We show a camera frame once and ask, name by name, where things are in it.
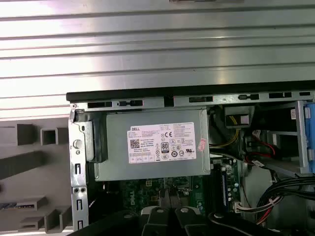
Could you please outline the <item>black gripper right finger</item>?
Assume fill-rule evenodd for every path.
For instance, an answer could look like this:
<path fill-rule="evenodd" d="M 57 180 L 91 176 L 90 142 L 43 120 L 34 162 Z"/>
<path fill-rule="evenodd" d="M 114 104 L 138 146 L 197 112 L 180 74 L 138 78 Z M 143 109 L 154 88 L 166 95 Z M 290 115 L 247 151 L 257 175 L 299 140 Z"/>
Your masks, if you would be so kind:
<path fill-rule="evenodd" d="M 186 236 L 278 236 L 280 234 L 260 227 L 234 213 L 212 212 L 208 216 L 197 214 L 198 210 L 182 205 L 177 191 L 170 192 L 170 206 Z"/>

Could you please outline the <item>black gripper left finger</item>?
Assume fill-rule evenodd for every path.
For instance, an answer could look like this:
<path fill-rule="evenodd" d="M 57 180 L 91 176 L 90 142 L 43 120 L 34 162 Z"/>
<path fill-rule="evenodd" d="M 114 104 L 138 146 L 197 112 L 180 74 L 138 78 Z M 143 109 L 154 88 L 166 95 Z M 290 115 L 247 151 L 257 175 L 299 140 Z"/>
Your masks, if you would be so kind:
<path fill-rule="evenodd" d="M 169 233 L 170 193 L 161 190 L 159 206 L 149 206 L 137 214 L 123 210 L 108 215 L 82 229 L 74 236 L 166 236 Z"/>

